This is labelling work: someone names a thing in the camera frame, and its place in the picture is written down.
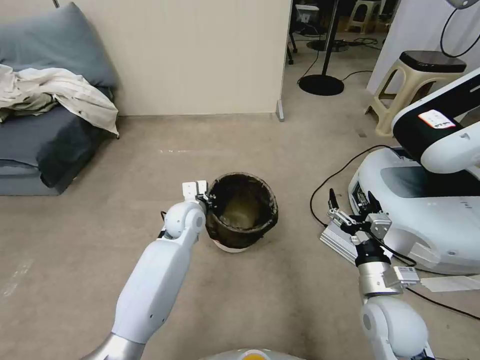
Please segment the gray sofa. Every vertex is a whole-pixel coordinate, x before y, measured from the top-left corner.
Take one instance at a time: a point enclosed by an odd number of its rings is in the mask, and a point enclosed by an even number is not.
[[[80,9],[0,26],[0,64],[15,71],[64,68],[112,100],[115,72]],[[61,105],[0,123],[0,195],[59,195],[111,136]]]

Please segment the wall baseboard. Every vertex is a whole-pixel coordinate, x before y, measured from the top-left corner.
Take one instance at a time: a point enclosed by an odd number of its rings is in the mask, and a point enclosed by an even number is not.
[[[276,113],[276,117],[278,118],[278,121],[283,123],[285,121],[285,115],[284,115],[284,107],[282,105],[282,99],[277,100],[275,113]]]

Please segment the black stool seat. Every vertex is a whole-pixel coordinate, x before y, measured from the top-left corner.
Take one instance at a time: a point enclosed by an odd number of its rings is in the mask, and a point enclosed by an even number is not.
[[[404,51],[400,60],[417,71],[426,73],[463,73],[467,64],[458,58],[450,58],[440,51]]]

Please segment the yellow circle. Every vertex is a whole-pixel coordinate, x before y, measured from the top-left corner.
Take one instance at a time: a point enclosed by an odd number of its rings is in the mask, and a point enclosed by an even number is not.
[[[243,360],[265,360],[265,358],[260,354],[249,354]]]

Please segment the bucket rim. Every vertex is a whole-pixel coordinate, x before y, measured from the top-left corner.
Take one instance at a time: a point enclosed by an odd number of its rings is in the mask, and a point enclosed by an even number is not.
[[[209,187],[208,189],[208,195],[210,195],[210,191],[214,188],[215,184],[219,183],[220,180],[222,180],[223,178],[226,178],[226,177],[229,177],[229,176],[233,176],[233,175],[243,175],[243,176],[246,176],[246,177],[249,177],[249,178],[253,178],[255,179],[256,181],[258,181],[259,183],[261,183],[261,185],[263,187],[265,187],[268,191],[268,194],[269,194],[269,197],[270,197],[270,206],[272,207],[272,211],[273,211],[273,216],[270,220],[268,220],[267,222],[265,222],[264,224],[262,225],[257,225],[255,227],[251,227],[251,228],[248,228],[248,229],[244,229],[244,228],[241,228],[241,227],[236,227],[236,226],[231,226],[231,225],[228,225],[226,224],[225,222],[223,222],[222,220],[220,220],[220,218],[213,212],[211,211],[211,216],[215,219],[215,221],[219,222],[220,224],[222,224],[223,226],[225,226],[227,229],[229,229],[230,231],[232,232],[235,232],[235,233],[239,233],[239,234],[252,234],[252,233],[258,233],[262,230],[264,230],[265,228],[268,228],[270,227],[270,225],[272,224],[272,222],[277,222],[276,218],[278,217],[278,213],[279,213],[279,207],[277,205],[277,199],[275,198],[275,194],[274,192],[272,191],[272,188],[264,181],[262,180],[261,178],[259,178],[258,176],[255,176],[251,173],[248,173],[248,172],[228,172],[226,174],[223,174],[219,177],[217,177],[212,185]]]

